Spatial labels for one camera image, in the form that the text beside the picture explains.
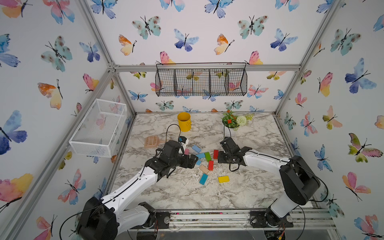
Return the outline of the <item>yellow block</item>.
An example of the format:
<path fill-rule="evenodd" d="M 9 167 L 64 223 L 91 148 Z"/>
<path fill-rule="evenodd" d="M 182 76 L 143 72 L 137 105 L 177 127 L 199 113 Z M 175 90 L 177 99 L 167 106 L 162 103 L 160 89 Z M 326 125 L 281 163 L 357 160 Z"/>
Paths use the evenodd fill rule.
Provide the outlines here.
<path fill-rule="evenodd" d="M 230 181 L 229 176 L 218 177 L 219 183 L 228 183 Z"/>

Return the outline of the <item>teal block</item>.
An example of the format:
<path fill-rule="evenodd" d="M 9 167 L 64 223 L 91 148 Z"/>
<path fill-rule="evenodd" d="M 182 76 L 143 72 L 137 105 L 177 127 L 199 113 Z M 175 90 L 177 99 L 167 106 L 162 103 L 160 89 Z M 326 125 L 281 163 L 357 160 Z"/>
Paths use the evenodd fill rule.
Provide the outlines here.
<path fill-rule="evenodd" d="M 205 185 L 207 179 L 208 179 L 208 175 L 207 175 L 207 174 L 203 174 L 202 177 L 201 177 L 201 179 L 200 179 L 200 181 L 199 181 L 199 183 L 200 183 L 201 185 Z"/>

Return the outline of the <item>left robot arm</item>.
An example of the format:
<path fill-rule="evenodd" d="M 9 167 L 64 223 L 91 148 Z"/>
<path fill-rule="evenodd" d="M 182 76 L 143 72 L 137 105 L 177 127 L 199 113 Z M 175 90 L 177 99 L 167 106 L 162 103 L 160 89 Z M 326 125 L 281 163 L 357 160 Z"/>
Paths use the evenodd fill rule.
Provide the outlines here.
<path fill-rule="evenodd" d="M 100 199 L 92 197 L 86 202 L 76 233 L 83 240 L 114 240 L 135 227 L 155 228 L 156 210 L 151 205 L 142 202 L 131 210 L 128 206 L 146 189 L 168 178 L 176 168 L 193 169 L 197 161 L 197 156 L 185 154 L 180 142 L 166 142 L 133 178 L 110 194 Z"/>

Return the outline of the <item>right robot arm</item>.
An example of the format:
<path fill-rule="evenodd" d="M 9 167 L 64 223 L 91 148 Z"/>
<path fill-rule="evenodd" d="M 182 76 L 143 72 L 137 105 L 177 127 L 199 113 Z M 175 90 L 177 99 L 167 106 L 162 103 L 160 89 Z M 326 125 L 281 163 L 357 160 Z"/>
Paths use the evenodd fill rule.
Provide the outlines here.
<path fill-rule="evenodd" d="M 275 174 L 281 178 L 284 193 L 266 210 L 250 213 L 253 228 L 292 227 L 288 221 L 290 212 L 307 204 L 320 188 L 321 181 L 300 156 L 278 158 L 253 151 L 250 147 L 240 148 L 232 138 L 220 142 L 223 150 L 219 152 L 221 164 L 255 167 Z"/>

